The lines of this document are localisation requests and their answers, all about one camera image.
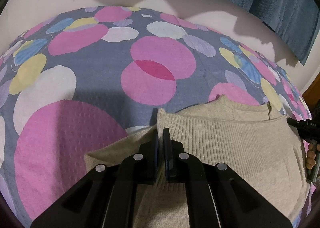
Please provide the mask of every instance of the yellow circle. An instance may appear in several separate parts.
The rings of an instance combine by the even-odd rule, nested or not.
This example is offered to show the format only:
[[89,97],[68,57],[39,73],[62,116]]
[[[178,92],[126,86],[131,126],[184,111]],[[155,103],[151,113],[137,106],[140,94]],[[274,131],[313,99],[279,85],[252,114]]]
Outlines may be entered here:
[[268,98],[268,100],[277,108],[277,110],[281,110],[282,103],[279,100],[279,96],[275,89],[271,86],[271,84],[265,80],[264,78],[261,79],[261,87]]
[[68,29],[75,29],[80,26],[88,25],[88,24],[98,24],[95,18],[81,18],[75,20],[70,26],[67,26],[63,31],[67,31]]
[[138,8],[138,7],[126,7],[126,8],[128,8],[131,11],[139,11],[140,10],[140,8]]
[[25,61],[19,67],[17,74],[10,83],[9,94],[18,94],[23,89],[31,86],[40,75],[46,61],[47,58],[42,53],[34,55]]
[[255,56],[254,54],[252,54],[250,51],[246,50],[246,49],[243,48],[242,46],[239,46],[239,48],[241,49],[241,51],[242,51],[248,58],[250,58],[251,55]]
[[240,65],[237,63],[235,60],[234,54],[225,49],[225,48],[219,48],[220,54],[230,63],[232,64],[235,68],[240,68]]

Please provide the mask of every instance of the polka dot bedspread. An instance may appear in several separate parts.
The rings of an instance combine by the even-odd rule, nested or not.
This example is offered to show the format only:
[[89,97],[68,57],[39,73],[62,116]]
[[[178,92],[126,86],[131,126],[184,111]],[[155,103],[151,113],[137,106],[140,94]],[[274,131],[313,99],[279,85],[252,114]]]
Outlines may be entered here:
[[310,118],[282,68],[215,29],[133,7],[50,18],[0,57],[0,190],[30,227],[86,174],[86,152],[221,94]]

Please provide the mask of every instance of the finger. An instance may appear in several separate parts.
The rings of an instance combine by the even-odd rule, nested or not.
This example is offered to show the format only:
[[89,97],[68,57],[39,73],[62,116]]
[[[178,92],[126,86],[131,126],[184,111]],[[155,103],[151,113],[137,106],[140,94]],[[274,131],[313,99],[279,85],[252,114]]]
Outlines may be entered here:
[[306,158],[306,162],[309,163],[310,165],[314,166],[316,164],[316,161],[311,158]]
[[308,151],[307,151],[307,157],[308,157],[308,158],[315,159],[315,158],[316,158],[316,154],[315,154],[313,151],[308,150]]
[[312,165],[310,165],[309,163],[306,163],[306,167],[307,167],[307,169],[312,169]]

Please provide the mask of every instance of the white wall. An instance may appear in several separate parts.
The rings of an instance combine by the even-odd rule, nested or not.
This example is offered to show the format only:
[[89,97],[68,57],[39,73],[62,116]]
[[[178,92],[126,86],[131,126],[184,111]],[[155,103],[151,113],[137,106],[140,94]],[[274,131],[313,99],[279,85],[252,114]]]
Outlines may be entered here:
[[262,22],[228,0],[9,0],[0,15],[0,52],[20,33],[59,13],[97,5],[150,8],[213,27],[263,53],[305,91],[320,70],[320,37],[302,66],[286,44]]

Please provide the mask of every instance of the black tool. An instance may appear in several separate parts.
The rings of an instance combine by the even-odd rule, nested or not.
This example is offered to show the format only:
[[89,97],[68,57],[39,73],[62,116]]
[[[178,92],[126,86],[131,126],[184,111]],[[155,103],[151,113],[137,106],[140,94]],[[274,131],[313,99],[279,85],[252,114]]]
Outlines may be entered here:
[[297,128],[299,136],[303,140],[313,144],[312,150],[316,154],[316,165],[308,170],[307,179],[315,183],[320,167],[320,152],[316,149],[317,144],[320,144],[320,123],[309,119],[297,121],[292,118],[287,118],[287,123]]
[[[130,228],[137,184],[152,185],[157,132],[120,165],[97,165],[36,218],[31,228]],[[190,228],[292,228],[291,222],[224,163],[185,153],[164,130],[166,179],[185,183]]]

